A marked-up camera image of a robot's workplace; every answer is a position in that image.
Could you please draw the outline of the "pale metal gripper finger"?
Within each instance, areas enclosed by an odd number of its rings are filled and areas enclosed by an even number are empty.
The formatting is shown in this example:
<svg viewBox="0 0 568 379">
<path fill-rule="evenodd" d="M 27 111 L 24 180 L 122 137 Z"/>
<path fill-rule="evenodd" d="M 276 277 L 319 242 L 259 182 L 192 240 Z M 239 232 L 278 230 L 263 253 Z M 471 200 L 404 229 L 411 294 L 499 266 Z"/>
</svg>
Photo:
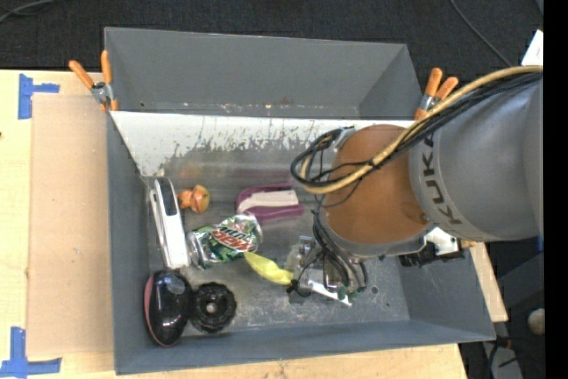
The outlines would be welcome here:
<svg viewBox="0 0 568 379">
<path fill-rule="evenodd" d="M 288 301 L 303 304 L 312 294 L 312 284 L 307 279 L 293 279 L 287 287 Z"/>
<path fill-rule="evenodd" d="M 300 235 L 288 253 L 285 269 L 293 275 L 300 275 L 301 271 L 306 269 L 315 258 L 315 248 L 316 241 L 311 236 Z"/>
</svg>

